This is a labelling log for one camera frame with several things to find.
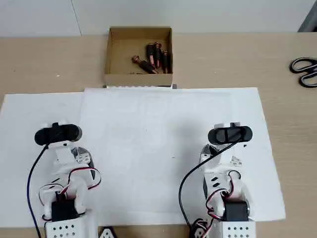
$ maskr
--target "white paper sheet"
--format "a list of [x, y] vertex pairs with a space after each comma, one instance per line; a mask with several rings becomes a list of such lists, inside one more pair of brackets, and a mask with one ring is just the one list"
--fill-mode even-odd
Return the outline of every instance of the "white paper sheet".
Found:
[[[44, 123], [78, 123], [82, 93], [6, 95], [0, 112], [0, 227], [34, 226], [26, 200], [26, 183], [42, 150], [34, 135]], [[41, 226], [38, 189], [48, 182], [53, 154], [45, 152], [31, 179], [31, 203]]]
[[[26, 182], [42, 149], [34, 142], [34, 133], [47, 122], [78, 123], [82, 96], [5, 97], [0, 113], [0, 186], [6, 195], [1, 197], [0, 227], [33, 226]], [[243, 176], [256, 201], [256, 220], [285, 217], [257, 89], [96, 89], [85, 92], [83, 103], [84, 136], [77, 143], [91, 150], [103, 174], [101, 185], [89, 191], [99, 225], [183, 223], [177, 198], [180, 180], [197, 164], [210, 127], [223, 120], [241, 121], [254, 132], [241, 156], [248, 161]], [[46, 152], [32, 176], [31, 202], [40, 226], [43, 207], [37, 191], [48, 181], [52, 163], [53, 154]], [[192, 220], [205, 215], [200, 171], [186, 182], [183, 195]]]
[[[183, 222], [180, 181], [197, 164], [208, 131], [224, 121], [240, 121], [254, 131], [248, 149], [237, 152], [246, 165], [253, 219], [285, 218], [257, 89], [113, 88], [86, 90], [80, 120], [81, 143], [103, 172], [103, 183], [91, 197], [100, 225]], [[205, 217], [200, 171], [186, 182], [183, 199], [192, 221]]]

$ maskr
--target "open cardboard box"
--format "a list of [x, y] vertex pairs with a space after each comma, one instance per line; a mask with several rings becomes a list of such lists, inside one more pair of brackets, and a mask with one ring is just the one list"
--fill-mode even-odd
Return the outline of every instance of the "open cardboard box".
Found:
[[[147, 61], [146, 45], [155, 41], [170, 53], [171, 73], [148, 74], [132, 62], [137, 55]], [[170, 27], [110, 27], [106, 51], [107, 86], [171, 86], [172, 29]]]

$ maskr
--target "white wall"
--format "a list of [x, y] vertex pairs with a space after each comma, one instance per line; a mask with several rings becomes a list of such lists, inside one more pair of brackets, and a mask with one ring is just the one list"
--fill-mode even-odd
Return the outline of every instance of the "white wall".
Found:
[[104, 34], [110, 26], [174, 32], [296, 32], [315, 0], [0, 0], [0, 36]]
[[0, 37], [76, 35], [70, 0], [0, 0]]
[[315, 0], [73, 0], [83, 34], [109, 26], [175, 32], [297, 31]]

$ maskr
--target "black scissors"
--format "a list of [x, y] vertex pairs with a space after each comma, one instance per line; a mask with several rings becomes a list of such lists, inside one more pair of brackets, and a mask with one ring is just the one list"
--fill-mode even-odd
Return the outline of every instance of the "black scissors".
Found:
[[[297, 68], [296, 64], [298, 62], [308, 62], [308, 63], [310, 63], [310, 65], [302, 67], [302, 68]], [[306, 82], [306, 79], [317, 76], [317, 59], [314, 59], [311, 57], [301, 57], [301, 58], [295, 59], [289, 65], [289, 70], [292, 73], [304, 73], [304, 72], [306, 72], [307, 74], [305, 74], [299, 78], [300, 85], [302, 85], [303, 87], [306, 87], [306, 88], [317, 88], [317, 83], [310, 84], [310, 83]]]

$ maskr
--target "wooden table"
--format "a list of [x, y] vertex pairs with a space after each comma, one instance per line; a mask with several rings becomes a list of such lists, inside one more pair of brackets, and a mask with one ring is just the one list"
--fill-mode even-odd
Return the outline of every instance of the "wooden table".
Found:
[[[301, 87], [299, 76], [288, 70], [297, 57], [317, 56], [316, 42], [316, 33], [173, 36], [173, 80], [179, 88], [259, 88], [287, 216], [257, 223], [259, 238], [317, 236], [317, 89]], [[5, 93], [101, 87], [105, 50], [105, 36], [0, 39], [0, 101]], [[115, 230], [119, 238], [188, 236], [185, 226]], [[33, 237], [34, 229], [0, 229], [0, 238]]]

